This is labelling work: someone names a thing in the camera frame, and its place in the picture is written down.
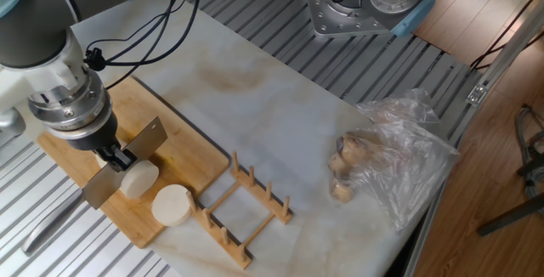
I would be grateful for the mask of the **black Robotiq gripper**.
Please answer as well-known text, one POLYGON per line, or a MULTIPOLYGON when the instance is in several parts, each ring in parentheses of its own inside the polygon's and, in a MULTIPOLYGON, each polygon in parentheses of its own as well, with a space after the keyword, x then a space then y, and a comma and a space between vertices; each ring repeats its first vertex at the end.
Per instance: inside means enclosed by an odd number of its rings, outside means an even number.
POLYGON ((137 161, 137 156, 130 150, 120 148, 116 138, 117 128, 115 114, 103 114, 86 127, 70 131, 65 141, 77 150, 93 150, 116 172, 124 172, 137 161))

